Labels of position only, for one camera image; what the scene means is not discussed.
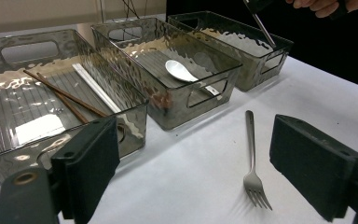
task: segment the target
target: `plastic storage bin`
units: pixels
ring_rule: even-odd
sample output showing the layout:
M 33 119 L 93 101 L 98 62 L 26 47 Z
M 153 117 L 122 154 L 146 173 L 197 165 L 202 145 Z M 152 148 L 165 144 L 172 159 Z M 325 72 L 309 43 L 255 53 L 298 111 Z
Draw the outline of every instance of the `plastic storage bin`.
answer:
M 229 101 L 241 63 L 157 18 L 91 26 L 98 51 L 149 98 L 147 112 L 171 130 Z M 168 60 L 182 63 L 198 80 L 172 77 Z M 211 94 L 212 87 L 218 94 Z
M 236 82 L 240 91 L 277 76 L 294 44 L 271 35 L 273 48 L 261 30 L 210 11 L 171 15 L 168 23 L 242 62 Z
M 75 116 L 38 73 L 103 115 L 69 100 Z M 49 158 L 88 122 L 117 117 L 120 157 L 145 145 L 147 98 L 75 30 L 0 38 L 0 183 L 29 166 L 49 169 Z

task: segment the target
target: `chopsticks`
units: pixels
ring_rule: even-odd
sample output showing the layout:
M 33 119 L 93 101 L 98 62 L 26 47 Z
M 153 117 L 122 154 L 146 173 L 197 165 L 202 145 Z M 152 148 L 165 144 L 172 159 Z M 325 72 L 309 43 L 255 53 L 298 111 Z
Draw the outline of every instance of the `chopsticks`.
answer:
M 44 79 L 45 82 L 49 83 L 46 78 L 44 78 L 40 73 L 36 73 L 40 78 Z M 72 113 L 75 114 L 75 116 L 82 122 L 82 123 L 88 123 L 89 121 L 73 106 L 71 103 L 59 92 L 54 92 L 58 98 L 72 111 Z
M 70 100 L 78 103 L 79 105 L 84 106 L 85 108 L 87 108 L 88 110 L 92 111 L 93 113 L 97 114 L 100 117 L 106 117 L 107 115 L 100 111 L 99 109 L 95 108 L 92 105 L 88 105 L 87 103 L 83 102 L 82 100 L 76 98 L 75 96 L 71 95 L 70 93 L 63 91 L 55 86 L 53 86 L 51 83 L 48 82 L 48 80 L 46 78 L 44 78 L 40 73 L 37 73 L 37 76 L 33 73 L 31 73 L 30 71 L 27 70 L 23 70 L 23 72 L 27 75 L 29 75 L 30 77 L 33 77 L 34 79 L 40 81 L 41 83 L 45 84 L 49 89 L 51 89 L 52 91 L 54 91 L 54 93 L 57 95 L 57 97 L 60 98 L 60 100 L 62 100 L 62 102 L 75 114 L 75 116 L 82 121 L 83 123 L 87 123 L 87 119 L 74 107 L 70 104 L 70 102 L 68 102 L 66 98 L 69 98 Z

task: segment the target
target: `white tablecloth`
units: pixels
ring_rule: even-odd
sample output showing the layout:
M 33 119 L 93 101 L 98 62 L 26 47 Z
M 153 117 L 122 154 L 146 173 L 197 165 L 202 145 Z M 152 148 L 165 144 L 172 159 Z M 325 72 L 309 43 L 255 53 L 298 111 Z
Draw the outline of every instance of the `white tablecloth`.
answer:
M 255 113 L 256 171 L 273 211 L 243 189 L 245 110 Z M 358 85 L 288 57 L 280 74 L 172 130 L 147 119 L 146 144 L 123 158 L 90 223 L 328 223 L 269 162 L 276 114 L 303 119 L 358 151 Z M 345 218 L 333 223 L 352 223 Z M 73 223 L 62 220 L 62 223 Z

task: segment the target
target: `fork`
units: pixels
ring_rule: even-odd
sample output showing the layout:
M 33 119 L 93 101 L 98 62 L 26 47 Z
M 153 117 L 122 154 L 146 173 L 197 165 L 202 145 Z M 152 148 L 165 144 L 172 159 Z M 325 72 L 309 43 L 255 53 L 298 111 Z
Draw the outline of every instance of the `fork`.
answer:
M 246 194 L 251 199 L 252 203 L 257 207 L 269 208 L 272 210 L 269 200 L 267 200 L 266 193 L 263 189 L 261 179 L 255 173 L 255 120 L 252 111 L 245 112 L 246 128 L 249 138 L 249 148 L 251 149 L 252 166 L 251 171 L 243 178 L 243 185 L 245 186 Z

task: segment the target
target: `white ceramic spoon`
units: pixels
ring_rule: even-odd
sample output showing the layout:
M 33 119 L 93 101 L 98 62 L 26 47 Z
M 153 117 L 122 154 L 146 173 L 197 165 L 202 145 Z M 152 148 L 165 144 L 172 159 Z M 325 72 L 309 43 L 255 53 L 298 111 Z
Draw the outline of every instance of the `white ceramic spoon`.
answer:
M 179 80 L 186 81 L 186 82 L 194 82 L 198 80 L 196 77 L 191 75 L 191 73 L 185 68 L 184 65 L 182 65 L 181 63 L 175 60 L 168 60 L 165 63 L 165 68 L 173 77 L 176 77 Z M 212 86 L 207 86 L 205 87 L 205 89 L 213 95 L 217 95 L 220 93 Z

